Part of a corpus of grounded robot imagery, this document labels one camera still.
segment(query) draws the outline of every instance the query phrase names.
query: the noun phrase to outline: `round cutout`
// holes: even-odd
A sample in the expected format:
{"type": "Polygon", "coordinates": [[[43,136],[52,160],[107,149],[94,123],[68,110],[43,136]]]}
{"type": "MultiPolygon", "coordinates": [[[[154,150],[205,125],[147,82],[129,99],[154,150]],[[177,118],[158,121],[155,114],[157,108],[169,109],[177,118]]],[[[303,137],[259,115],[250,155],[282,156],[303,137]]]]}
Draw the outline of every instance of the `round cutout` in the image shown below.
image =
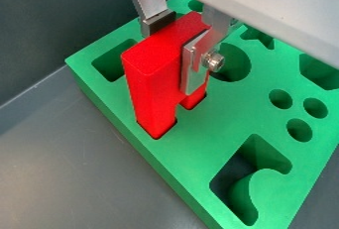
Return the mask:
{"type": "Polygon", "coordinates": [[[329,114],[325,103],[317,98],[305,99],[303,107],[306,112],[318,119],[323,119],[329,114]]]}
{"type": "Polygon", "coordinates": [[[189,3],[189,8],[190,8],[193,11],[203,12],[205,4],[203,4],[202,2],[199,2],[198,0],[193,0],[193,1],[190,1],[190,3],[189,3]]]}
{"type": "Polygon", "coordinates": [[[243,80],[250,75],[253,68],[247,53],[229,43],[222,43],[219,53],[226,58],[226,64],[219,72],[211,72],[211,77],[223,82],[243,80]]]}
{"type": "Polygon", "coordinates": [[[281,89],[274,90],[270,93],[269,98],[270,98],[271,104],[279,109],[289,109],[293,105],[291,96],[285,90],[281,90],[281,89]]]}
{"type": "Polygon", "coordinates": [[[299,142],[306,143],[313,139],[313,130],[310,125],[301,119],[291,119],[287,122],[287,132],[299,142]]]}

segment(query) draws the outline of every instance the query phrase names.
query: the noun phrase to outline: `green foam tray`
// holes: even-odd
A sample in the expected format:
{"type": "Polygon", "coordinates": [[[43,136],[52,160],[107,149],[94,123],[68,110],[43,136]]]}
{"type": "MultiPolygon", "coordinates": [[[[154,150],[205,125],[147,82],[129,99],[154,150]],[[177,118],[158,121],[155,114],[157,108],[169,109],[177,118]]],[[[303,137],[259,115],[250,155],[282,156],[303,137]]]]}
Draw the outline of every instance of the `green foam tray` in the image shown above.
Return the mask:
{"type": "MultiPolygon", "coordinates": [[[[170,0],[179,16],[195,0],[170,0]]],[[[138,20],[67,59],[80,88],[211,228],[287,228],[339,143],[339,72],[242,26],[209,94],[154,140],[135,122],[121,53],[138,20]]]]}

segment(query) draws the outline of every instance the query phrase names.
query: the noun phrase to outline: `bolt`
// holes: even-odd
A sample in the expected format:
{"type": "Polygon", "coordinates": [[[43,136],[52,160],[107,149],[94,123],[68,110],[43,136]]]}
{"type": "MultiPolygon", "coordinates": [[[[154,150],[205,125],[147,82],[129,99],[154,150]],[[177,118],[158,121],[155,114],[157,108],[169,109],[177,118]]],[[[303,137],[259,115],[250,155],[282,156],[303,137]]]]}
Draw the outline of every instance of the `bolt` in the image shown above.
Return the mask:
{"type": "Polygon", "coordinates": [[[218,72],[225,66],[226,58],[219,54],[217,50],[211,50],[203,56],[203,67],[211,72],[218,72]]]}

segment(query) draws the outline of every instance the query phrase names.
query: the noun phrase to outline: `red rectangular block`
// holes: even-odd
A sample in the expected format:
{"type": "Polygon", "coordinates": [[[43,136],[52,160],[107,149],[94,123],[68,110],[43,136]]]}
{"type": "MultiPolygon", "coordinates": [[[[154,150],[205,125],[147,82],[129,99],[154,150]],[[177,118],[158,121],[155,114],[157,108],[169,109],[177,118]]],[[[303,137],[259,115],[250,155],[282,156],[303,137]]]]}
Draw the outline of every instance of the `red rectangular block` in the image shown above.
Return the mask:
{"type": "Polygon", "coordinates": [[[178,104],[193,109],[205,98],[207,80],[187,96],[181,70],[183,46],[207,29],[202,15],[191,12],[122,54],[137,121],[155,139],[175,124],[178,104]]]}

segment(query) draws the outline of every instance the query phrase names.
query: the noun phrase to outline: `gray wall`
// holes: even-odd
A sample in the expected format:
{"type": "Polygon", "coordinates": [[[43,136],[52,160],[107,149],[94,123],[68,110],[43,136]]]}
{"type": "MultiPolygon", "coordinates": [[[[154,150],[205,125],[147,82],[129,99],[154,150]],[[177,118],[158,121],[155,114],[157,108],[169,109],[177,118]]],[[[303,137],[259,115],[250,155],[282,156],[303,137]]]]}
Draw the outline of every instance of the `gray wall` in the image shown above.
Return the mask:
{"type": "Polygon", "coordinates": [[[135,17],[130,0],[0,0],[0,105],[135,17]]]}

